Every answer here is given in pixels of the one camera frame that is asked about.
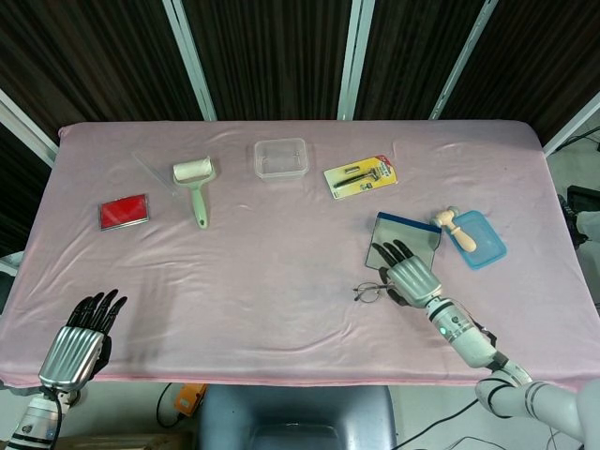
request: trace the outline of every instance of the red card holder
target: red card holder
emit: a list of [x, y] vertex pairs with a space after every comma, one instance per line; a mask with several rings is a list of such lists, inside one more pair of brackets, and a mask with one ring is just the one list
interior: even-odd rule
[[136, 225], [148, 219], [146, 194], [101, 203], [98, 207], [98, 220], [102, 231]]

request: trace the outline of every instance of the floor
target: floor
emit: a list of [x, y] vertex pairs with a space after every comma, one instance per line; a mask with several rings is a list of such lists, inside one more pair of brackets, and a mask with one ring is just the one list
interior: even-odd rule
[[[575, 134], [600, 124], [596, 114]], [[600, 140], [600, 133], [594, 136]], [[548, 158], [556, 189], [566, 196], [566, 188], [578, 185], [600, 189], [600, 153], [587, 140], [574, 143]], [[600, 243], [586, 243], [577, 252], [594, 297], [600, 294]], [[160, 432], [155, 408], [164, 383], [152, 382], [90, 382], [84, 389], [81, 403], [67, 416], [61, 435], [114, 434], [132, 432]], [[173, 419], [169, 404], [173, 402], [178, 386], [174, 385], [163, 400], [162, 417]], [[398, 442], [412, 436], [430, 423], [455, 413], [474, 399], [471, 387], [391, 386]], [[16, 397], [9, 391], [0, 391], [0, 439], [7, 439], [24, 412], [28, 397]], [[194, 429], [193, 421], [184, 421], [175, 429]], [[407, 450], [449, 449], [464, 436], [474, 436], [510, 449], [554, 449], [548, 440], [548, 427], [530, 419], [502, 420], [475, 405], [460, 417], [439, 425], [422, 438], [407, 445]], [[559, 450], [575, 450], [579, 443], [559, 434], [555, 437]], [[458, 450], [498, 448], [484, 442], [465, 440]]]

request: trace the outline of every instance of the pink tablecloth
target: pink tablecloth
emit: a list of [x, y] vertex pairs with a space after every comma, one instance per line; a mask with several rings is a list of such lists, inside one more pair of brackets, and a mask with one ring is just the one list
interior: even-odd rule
[[[252, 145], [302, 137], [310, 171], [266, 184]], [[210, 228], [132, 152], [168, 164], [210, 155]], [[334, 201], [323, 170], [385, 154], [396, 186]], [[98, 230], [98, 204], [148, 193], [149, 222]], [[434, 271], [536, 379], [600, 376], [600, 321], [539, 142], [504, 121], [79, 124], [61, 145], [0, 329], [0, 379], [37, 373], [87, 294], [129, 297], [100, 380], [264, 384], [473, 383], [423, 310], [353, 301], [379, 211], [428, 220], [449, 204], [485, 214], [508, 248], [472, 271], [447, 236]]]

